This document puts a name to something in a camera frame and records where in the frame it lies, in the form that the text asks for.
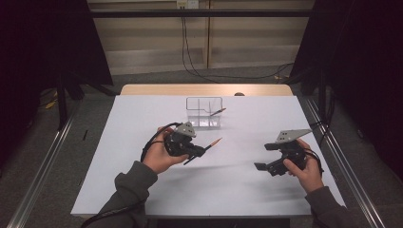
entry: clear container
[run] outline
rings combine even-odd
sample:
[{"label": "clear container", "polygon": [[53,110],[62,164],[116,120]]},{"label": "clear container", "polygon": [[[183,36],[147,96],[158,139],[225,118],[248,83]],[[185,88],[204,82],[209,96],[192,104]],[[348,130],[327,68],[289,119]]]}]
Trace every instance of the clear container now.
[{"label": "clear container", "polygon": [[221,97],[189,97],[186,99],[188,121],[194,127],[220,128]]}]

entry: black cable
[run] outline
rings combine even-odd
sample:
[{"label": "black cable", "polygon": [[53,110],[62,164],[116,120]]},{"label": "black cable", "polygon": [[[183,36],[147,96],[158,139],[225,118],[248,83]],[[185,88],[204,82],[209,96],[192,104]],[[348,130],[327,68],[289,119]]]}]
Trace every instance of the black cable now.
[{"label": "black cable", "polygon": [[[191,72],[187,66],[186,63],[184,62],[184,45],[186,44],[186,50],[187,50],[187,56],[189,58],[190,61],[190,65],[192,66],[192,69],[195,71]],[[182,63],[184,68],[186,69],[186,71],[194,76],[198,76],[200,78],[203,78],[204,80],[219,84],[220,82],[208,79],[208,77],[213,77],[213,78],[233,78],[233,79],[263,79],[263,78],[269,78],[269,77],[273,77],[276,76],[277,74],[280,74],[284,69],[286,69],[288,66],[293,65],[294,63],[289,63],[289,64],[284,64],[281,66],[278,66],[278,70],[277,72],[270,74],[270,75],[265,75],[265,76],[260,76],[260,77],[237,77],[237,76],[226,76],[226,75],[214,75],[214,74],[210,74],[210,75],[201,75],[193,66],[193,62],[192,62],[192,58],[190,56],[190,52],[189,52],[189,44],[187,42],[187,26],[186,26],[186,19],[183,17],[182,18]]]},{"label": "black cable", "polygon": [[181,125],[181,123],[170,123],[164,127],[162,127],[160,130],[157,131],[157,133],[155,133],[151,139],[145,144],[144,148],[143,148],[143,153],[142,156],[140,157],[140,162],[144,161],[145,155],[147,154],[148,149],[150,148],[151,144],[153,143],[154,139],[157,138],[157,136],[159,134],[161,134],[163,131],[166,130],[166,128],[170,127],[170,126],[179,126]]},{"label": "black cable", "polygon": [[[284,64],[284,65],[281,65],[280,67],[287,67],[287,66],[290,66],[290,65],[293,65],[294,63],[289,63],[289,64]],[[282,70],[280,70],[280,71],[276,71],[275,73],[272,73],[272,74],[269,74],[269,75],[264,75],[264,76],[259,76],[259,77],[238,77],[238,76],[224,76],[224,75],[214,75],[214,74],[211,74],[211,75],[204,75],[204,77],[214,77],[214,78],[233,78],[233,79],[253,79],[253,80],[255,80],[255,79],[263,79],[263,78],[270,78],[270,77],[273,77],[273,76],[276,76],[276,75],[278,75],[280,72],[282,72],[283,70],[284,70],[285,68],[283,68]]]},{"label": "black cable", "polygon": [[[187,56],[188,56],[188,58],[189,58],[190,65],[193,67],[193,70],[196,72],[196,74],[193,73],[193,72],[191,72],[191,71],[187,68],[186,63],[184,62],[184,54],[183,54],[183,53],[184,53],[184,44],[186,44]],[[214,81],[214,80],[207,79],[207,78],[205,78],[204,76],[201,76],[200,73],[199,73],[199,72],[195,69],[195,67],[193,66],[192,58],[191,58],[190,52],[189,52],[189,44],[188,44],[188,42],[187,42],[187,27],[186,27],[186,20],[184,19],[184,17],[182,17],[182,62],[183,62],[183,66],[184,66],[184,68],[186,69],[186,71],[187,71],[188,73],[190,73],[191,75],[194,75],[194,76],[203,78],[204,80],[210,81],[210,82],[212,82],[212,83],[216,83],[216,84],[219,83],[219,82],[216,82],[216,81]]]},{"label": "black cable", "polygon": [[[150,146],[151,146],[153,143],[163,143],[163,141],[154,141],[154,140],[155,140],[155,138],[157,138],[157,136],[158,136],[159,134],[161,134],[162,132],[164,132],[164,131],[166,130],[166,128],[168,128],[168,127],[170,127],[170,126],[172,126],[172,125],[179,126],[179,125],[181,125],[181,124],[180,124],[180,123],[170,123],[170,124],[168,124],[168,125],[162,127],[160,130],[158,130],[157,133],[155,133],[155,134],[151,137],[151,139],[147,142],[147,144],[145,145],[145,147],[144,147],[144,149],[143,149],[142,156],[141,156],[141,158],[140,158],[140,162],[143,162],[143,160],[144,160],[144,158],[145,158],[145,155],[146,155],[148,149],[150,148]],[[83,223],[83,225],[81,226],[81,228],[85,228],[85,227],[87,227],[90,223],[92,223],[92,222],[94,222],[94,221],[96,221],[96,220],[99,220],[99,219],[103,219],[103,218],[107,218],[107,217],[111,217],[111,216],[117,216],[117,215],[120,215],[120,214],[122,214],[122,213],[126,213],[126,212],[129,212],[129,211],[135,210],[135,209],[139,209],[140,206],[143,206],[143,205],[144,205],[144,203],[145,203],[145,201],[141,201],[141,202],[138,202],[138,203],[136,203],[136,204],[134,204],[134,205],[127,206],[127,207],[124,207],[124,208],[121,208],[121,209],[116,209],[116,210],[110,210],[110,211],[103,212],[103,213],[101,213],[101,214],[98,214],[98,215],[93,216],[93,217],[89,218],[88,220],[86,220],[86,221]]]},{"label": "black cable", "polygon": [[139,210],[141,209],[142,206],[144,206],[145,200],[144,201],[140,201],[134,205],[131,206],[127,206],[121,209],[117,209],[117,210],[110,210],[110,211],[106,211],[103,212],[101,214],[95,215],[89,219],[87,219],[82,225],[81,228],[86,228],[89,224],[91,224],[92,222],[95,222],[99,219],[104,219],[104,218],[108,218],[108,217],[112,217],[112,216],[117,216],[129,211],[133,211],[133,210]]},{"label": "black cable", "polygon": [[303,149],[311,152],[311,153],[309,153],[309,152],[305,151],[305,154],[311,156],[312,158],[314,158],[317,161],[317,166],[319,167],[320,176],[322,176],[322,173],[324,172],[324,170],[322,169],[322,162],[320,161],[320,158],[317,155],[317,153],[309,148],[303,148]]}]

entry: metal frame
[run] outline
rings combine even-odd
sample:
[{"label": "metal frame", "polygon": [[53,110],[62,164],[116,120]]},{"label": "metal frame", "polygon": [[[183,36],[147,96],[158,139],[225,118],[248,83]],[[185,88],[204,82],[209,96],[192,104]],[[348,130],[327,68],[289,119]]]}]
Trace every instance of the metal frame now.
[{"label": "metal frame", "polygon": [[35,205],[35,202],[38,199],[39,194],[41,193],[42,187],[45,184],[51,167],[54,164],[60,149],[62,148],[63,142],[65,141],[68,131],[70,130],[71,124],[77,113],[80,103],[81,102],[76,102],[73,105],[73,108],[71,108],[71,114],[67,119],[67,123],[60,131],[56,133],[53,143],[48,150],[44,161],[42,161],[41,167],[39,168],[38,172],[35,175],[35,178],[30,184],[29,190],[18,205],[17,210],[14,212],[14,215],[12,216],[7,228],[23,228],[25,226],[29,218],[29,214],[32,211],[33,206]]},{"label": "metal frame", "polygon": [[[318,114],[319,109],[317,107],[317,104],[312,99],[308,99],[306,103],[312,115],[314,116],[315,121],[320,122],[321,118]],[[355,195],[355,198],[358,201],[358,204],[361,207],[361,210],[364,213],[365,217],[369,221],[371,227],[385,228],[385,224],[383,223],[380,215],[378,214],[374,206],[374,203],[371,201],[367,192],[364,190],[364,187],[361,185],[360,181],[355,175],[353,168],[347,161],[347,158],[344,156],[344,153],[341,150],[340,146],[338,145],[338,142],[335,139],[335,136],[333,135],[332,131],[323,124],[321,124],[319,128],[321,133],[324,134],[326,143],[328,144],[330,151],[335,157],[338,167],[340,167],[343,176],[345,177],[347,183],[349,184],[350,189]]]}]

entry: white paper sheet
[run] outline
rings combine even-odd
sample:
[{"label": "white paper sheet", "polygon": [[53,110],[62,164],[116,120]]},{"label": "white paper sheet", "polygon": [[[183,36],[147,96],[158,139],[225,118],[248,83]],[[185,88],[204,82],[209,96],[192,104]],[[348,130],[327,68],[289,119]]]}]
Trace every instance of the white paper sheet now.
[{"label": "white paper sheet", "polygon": [[[221,128],[199,130],[192,143],[207,146],[222,140],[203,157],[160,174],[149,189],[146,213],[159,218],[310,215],[297,178],[272,177],[254,165],[280,158],[278,151],[264,148],[280,130],[309,128],[297,97],[222,98],[226,110],[221,114]],[[115,192],[115,177],[140,159],[157,128],[187,122],[185,103],[184,96],[117,97],[71,214],[97,214]],[[313,134],[302,139],[320,156],[323,181],[344,205]]]}]

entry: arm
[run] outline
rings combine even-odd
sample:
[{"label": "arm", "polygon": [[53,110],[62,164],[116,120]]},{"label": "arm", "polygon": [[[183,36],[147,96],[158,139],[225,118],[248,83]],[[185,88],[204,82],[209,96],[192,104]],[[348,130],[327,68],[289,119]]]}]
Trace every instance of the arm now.
[{"label": "arm", "polygon": [[[148,188],[154,184],[158,177],[157,175],[166,171],[171,165],[183,162],[187,159],[187,155],[179,157],[171,157],[166,152],[163,146],[163,138],[172,131],[167,128],[165,132],[158,135],[147,154],[143,163],[135,161],[127,174],[119,174],[115,179],[116,192],[110,200],[104,205],[100,213],[121,209],[129,205],[145,201],[148,196]],[[144,208],[140,211],[123,213],[108,218],[101,218],[88,227],[90,228],[111,228],[111,227],[144,227],[146,223]]]},{"label": "arm", "polygon": [[[303,148],[310,149],[309,144],[298,140]],[[312,207],[315,222],[319,227],[356,227],[346,207],[339,205],[329,187],[324,186],[317,161],[311,156],[306,157],[306,166],[300,170],[290,160],[284,160],[289,174],[297,176],[299,183],[307,193],[306,200]]]}]

